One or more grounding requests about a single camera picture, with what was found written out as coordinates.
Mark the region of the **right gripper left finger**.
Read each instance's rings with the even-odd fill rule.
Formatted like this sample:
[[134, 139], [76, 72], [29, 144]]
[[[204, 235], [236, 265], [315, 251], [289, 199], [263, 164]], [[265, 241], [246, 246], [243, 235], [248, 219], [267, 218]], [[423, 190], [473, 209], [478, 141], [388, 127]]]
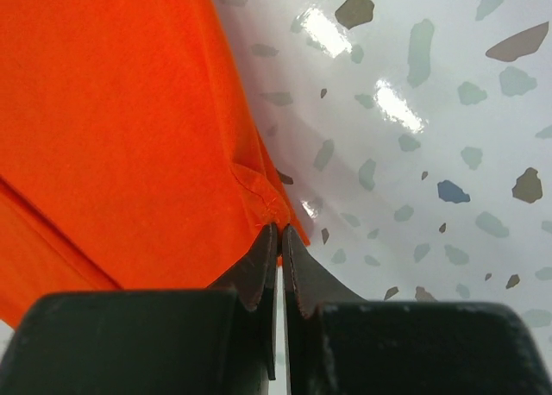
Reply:
[[204, 289], [39, 299], [1, 361], [4, 394], [265, 394], [275, 378], [278, 230]]

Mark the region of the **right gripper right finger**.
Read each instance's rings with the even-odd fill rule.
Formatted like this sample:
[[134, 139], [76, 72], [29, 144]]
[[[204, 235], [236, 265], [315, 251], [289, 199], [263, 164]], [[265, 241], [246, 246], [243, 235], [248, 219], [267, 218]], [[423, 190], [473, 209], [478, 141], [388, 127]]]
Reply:
[[282, 235], [291, 394], [548, 394], [522, 319], [487, 302], [369, 301]]

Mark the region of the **orange t shirt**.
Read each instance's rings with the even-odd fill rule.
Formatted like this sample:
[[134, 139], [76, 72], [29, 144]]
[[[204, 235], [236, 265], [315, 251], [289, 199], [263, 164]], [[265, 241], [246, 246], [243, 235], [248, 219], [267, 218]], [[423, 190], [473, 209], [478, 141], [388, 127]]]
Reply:
[[211, 0], [1, 0], [1, 318], [202, 288], [298, 225]]

